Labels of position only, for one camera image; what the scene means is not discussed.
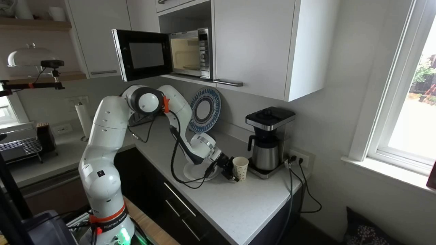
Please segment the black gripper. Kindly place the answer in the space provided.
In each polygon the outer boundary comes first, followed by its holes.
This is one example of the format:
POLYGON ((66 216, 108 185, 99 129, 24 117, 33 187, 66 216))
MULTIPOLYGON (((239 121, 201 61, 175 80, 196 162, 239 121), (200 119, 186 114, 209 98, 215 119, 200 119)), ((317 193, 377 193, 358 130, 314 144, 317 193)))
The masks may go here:
POLYGON ((221 174, 227 178, 227 179, 232 179, 232 163, 230 160, 230 157, 224 153, 220 153, 213 162, 212 162, 213 167, 220 167, 221 168, 221 174))

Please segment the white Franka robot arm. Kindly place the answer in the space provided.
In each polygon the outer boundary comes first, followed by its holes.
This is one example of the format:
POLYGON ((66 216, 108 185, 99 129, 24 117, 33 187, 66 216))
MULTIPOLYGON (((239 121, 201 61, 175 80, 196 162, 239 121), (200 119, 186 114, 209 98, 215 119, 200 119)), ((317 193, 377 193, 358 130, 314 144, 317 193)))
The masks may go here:
POLYGON ((130 85, 121 95, 104 96, 92 119, 89 137, 77 166, 91 208, 89 228, 78 239, 78 245, 130 245, 140 239, 121 193, 114 156, 123 144, 132 115, 157 114, 167 117, 175 144, 182 147, 192 163, 209 163, 202 178, 220 167, 230 179, 235 179, 230 157, 215 145, 211 136, 196 133, 186 140, 192 108, 174 87, 130 85))

